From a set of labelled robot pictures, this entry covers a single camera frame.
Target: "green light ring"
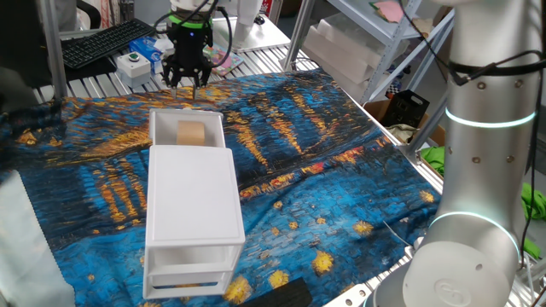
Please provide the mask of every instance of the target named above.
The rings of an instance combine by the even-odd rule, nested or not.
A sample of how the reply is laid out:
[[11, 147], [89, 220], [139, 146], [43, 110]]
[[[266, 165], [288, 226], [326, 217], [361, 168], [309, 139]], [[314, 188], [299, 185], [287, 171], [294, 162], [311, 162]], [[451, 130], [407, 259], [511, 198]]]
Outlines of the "green light ring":
[[[169, 16], [169, 20], [171, 20], [173, 23], [176, 23], [177, 25], [179, 25], [182, 22], [177, 17], [172, 15]], [[184, 22], [181, 26], [184, 26], [190, 29], [202, 29], [204, 25], [205, 23]]]
[[515, 251], [518, 253], [518, 259], [521, 260], [520, 258], [520, 247], [518, 246], [518, 243], [515, 241], [514, 237], [503, 227], [501, 226], [499, 223], [493, 221], [492, 219], [488, 218], [488, 217], [482, 217], [480, 216], [479, 214], [476, 214], [476, 213], [472, 213], [472, 212], [464, 212], [464, 211], [456, 211], [456, 212], [450, 212], [450, 213], [445, 213], [444, 215], [441, 215], [439, 217], [436, 217], [432, 223], [430, 223], [430, 226], [428, 226], [428, 228], [430, 229], [434, 223], [436, 221], [438, 221], [440, 218], [444, 218], [444, 217], [449, 217], [449, 216], [454, 216], [454, 215], [466, 215], [466, 216], [470, 216], [470, 217], [477, 217], [479, 219], [482, 219], [486, 222], [489, 222], [489, 223], [492, 223], [493, 225], [497, 226], [500, 230], [503, 231], [503, 233], [505, 235], [507, 235], [510, 240], [512, 241], [512, 243], [514, 243], [514, 246], [515, 246]]
[[522, 125], [522, 124], [525, 124], [525, 123], [531, 121], [537, 115], [536, 113], [533, 112], [533, 113], [531, 113], [531, 115], [529, 115], [529, 116], [527, 116], [527, 117], [525, 117], [523, 119], [518, 119], [518, 120], [514, 120], [514, 121], [510, 121], [510, 122], [480, 123], [480, 122], [475, 122], [475, 121], [472, 121], [472, 120], [461, 119], [461, 118], [453, 115], [452, 113], [450, 113], [450, 111], [447, 108], [445, 109], [445, 114], [451, 120], [453, 120], [453, 121], [455, 121], [455, 122], [457, 122], [459, 124], [462, 124], [462, 125], [468, 125], [468, 126], [477, 127], [477, 128], [491, 128], [491, 129], [509, 128], [509, 127], [515, 127], [517, 125]]

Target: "robotic arm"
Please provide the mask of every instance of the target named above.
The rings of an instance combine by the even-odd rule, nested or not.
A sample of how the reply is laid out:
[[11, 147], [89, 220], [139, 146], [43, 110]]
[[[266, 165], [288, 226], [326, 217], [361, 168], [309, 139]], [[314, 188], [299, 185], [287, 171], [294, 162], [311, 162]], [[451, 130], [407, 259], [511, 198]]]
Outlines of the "robotic arm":
[[[543, 49], [539, 0], [436, 1], [456, 10], [450, 61], [459, 75]], [[437, 215], [413, 260], [389, 275], [365, 307], [507, 303], [520, 261], [520, 189], [542, 82], [538, 70], [520, 68], [540, 60], [529, 52], [464, 85], [450, 78]]]
[[[254, 18], [258, 15], [261, 0], [239, 0], [237, 3], [237, 24], [235, 27], [235, 41], [244, 40], [252, 28]], [[171, 12], [164, 15], [155, 26], [164, 18], [169, 18], [167, 37], [174, 45], [171, 54], [164, 55], [163, 81], [171, 88], [173, 98], [177, 97], [177, 84], [182, 77], [193, 78], [194, 99], [197, 91], [206, 86], [214, 67], [222, 65], [231, 51], [233, 35], [228, 14], [224, 7], [218, 7], [229, 28], [229, 46], [226, 56], [218, 63], [213, 64], [203, 54], [205, 46], [212, 47], [212, 16], [217, 9], [218, 0], [171, 0]]]

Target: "green cloth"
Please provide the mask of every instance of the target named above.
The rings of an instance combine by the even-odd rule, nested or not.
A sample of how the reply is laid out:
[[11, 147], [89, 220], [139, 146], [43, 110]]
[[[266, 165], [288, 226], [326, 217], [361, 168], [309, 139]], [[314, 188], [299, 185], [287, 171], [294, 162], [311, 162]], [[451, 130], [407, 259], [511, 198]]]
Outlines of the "green cloth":
[[535, 189], [534, 205], [531, 206], [531, 185], [529, 183], [523, 183], [523, 189], [521, 189], [521, 205], [523, 211], [526, 214], [526, 218], [529, 218], [528, 213], [532, 207], [531, 217], [533, 219], [545, 219], [546, 218], [546, 198], [544, 195]]
[[421, 158], [423, 158], [440, 175], [444, 175], [444, 147], [422, 149]]
[[523, 244], [523, 250], [535, 259], [540, 257], [540, 247], [529, 239], [526, 239], [526, 242]]

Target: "metal pole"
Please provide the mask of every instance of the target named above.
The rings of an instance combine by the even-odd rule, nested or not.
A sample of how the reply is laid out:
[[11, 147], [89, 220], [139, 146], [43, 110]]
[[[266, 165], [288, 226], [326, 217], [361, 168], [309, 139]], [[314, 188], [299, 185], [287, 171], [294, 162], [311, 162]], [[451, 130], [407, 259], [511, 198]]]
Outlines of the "metal pole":
[[[439, 34], [440, 30], [443, 29], [445, 26], [447, 26], [448, 22], [451, 22], [451, 20], [453, 19], [454, 16], [455, 16], [455, 10], [451, 10], [450, 13], [447, 14], [442, 19], [442, 21], [440, 21], [440, 23], [437, 26], [434, 27], [433, 31], [428, 36], [427, 41], [430, 42], [433, 38], [435, 38], [436, 35]], [[364, 102], [360, 101], [361, 102], [360, 104], [363, 105], [364, 103], [366, 103], [368, 101], [373, 101], [396, 78], [396, 76], [398, 76], [398, 74], [400, 72], [402, 72], [403, 69], [406, 66], [408, 66], [410, 62], [413, 61], [413, 59], [421, 52], [421, 50], [423, 50], [425, 48], [425, 46], [427, 46], [427, 44], [424, 41], [419, 43], [419, 45], [417, 45], [417, 47], [415, 47], [415, 49], [413, 51], [411, 51], [411, 53], [408, 55], [408, 57], [406, 57], [402, 61], [402, 63], [400, 63], [400, 65], [398, 65], [398, 67], [396, 67], [396, 69], [391, 73], [391, 75], [385, 81], [383, 81], [383, 83], [381, 85], [379, 85], [374, 90], [374, 92], [369, 97], [369, 99], [367, 101], [364, 101]]]
[[[444, 44], [445, 40], [451, 33], [451, 29], [453, 29], [453, 20], [450, 21], [450, 23], [442, 29], [442, 32], [438, 34], [438, 37], [433, 40], [432, 47], [434, 50], [434, 53], [438, 53], [440, 51], [440, 48]], [[423, 62], [419, 65], [419, 68], [417, 68], [417, 71], [415, 72], [415, 75], [411, 79], [411, 81], [408, 84], [408, 90], [415, 91], [417, 89], [417, 86], [425, 76], [425, 73], [427, 72], [428, 68], [434, 61], [434, 55], [429, 50], [427, 52], [427, 55], [425, 55], [425, 59]]]
[[419, 129], [413, 140], [408, 145], [400, 146], [400, 151], [408, 157], [414, 163], [420, 163], [417, 151], [421, 149], [423, 144], [427, 141], [428, 137], [436, 130], [439, 121], [444, 115], [445, 107], [447, 106], [448, 91], [445, 91], [444, 95], [440, 99], [440, 104], [433, 115], [425, 122], [425, 124]]
[[[421, 0], [409, 0], [408, 5], [405, 7], [405, 11], [410, 18], [413, 18], [420, 4]], [[375, 69], [374, 74], [372, 74], [372, 77], [368, 82], [368, 87], [364, 91], [364, 95], [360, 98], [361, 105], [371, 101], [370, 97], [377, 88], [377, 85], [379, 85], [379, 80], [381, 77], [383, 77], [383, 73], [385, 73], [385, 71], [391, 66], [392, 60], [394, 60], [394, 54], [396, 53], [397, 48], [400, 45], [400, 41], [402, 40], [402, 37], [404, 36], [408, 27], [410, 27], [410, 22], [403, 17], [392, 34], [392, 41], [386, 45], [380, 63]]]
[[42, 21], [44, 23], [45, 42], [48, 48], [49, 69], [53, 87], [55, 89], [55, 98], [67, 96], [67, 78], [65, 77], [65, 67], [62, 61], [61, 40], [59, 39], [59, 25], [55, 12], [54, 0], [40, 0], [42, 8]]
[[285, 72], [290, 72], [295, 70], [295, 65], [293, 64], [298, 57], [298, 52], [301, 49], [301, 45], [304, 43], [304, 36], [308, 30], [307, 22], [311, 17], [311, 11], [315, 6], [315, 0], [304, 0], [299, 9], [298, 19], [296, 20], [296, 26], [293, 29], [292, 38], [290, 39], [290, 47], [288, 47], [287, 57], [281, 60], [282, 70]]

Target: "pink object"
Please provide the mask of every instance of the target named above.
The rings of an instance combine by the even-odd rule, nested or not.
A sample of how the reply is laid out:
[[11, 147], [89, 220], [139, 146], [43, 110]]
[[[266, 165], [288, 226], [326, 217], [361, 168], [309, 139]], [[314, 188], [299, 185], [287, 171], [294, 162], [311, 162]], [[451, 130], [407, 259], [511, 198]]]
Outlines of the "pink object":
[[381, 13], [385, 16], [389, 22], [400, 22], [402, 20], [402, 17], [404, 16], [404, 13], [402, 12], [402, 8], [400, 8], [400, 4], [394, 1], [385, 1], [380, 3], [374, 3], [374, 6], [381, 11]]

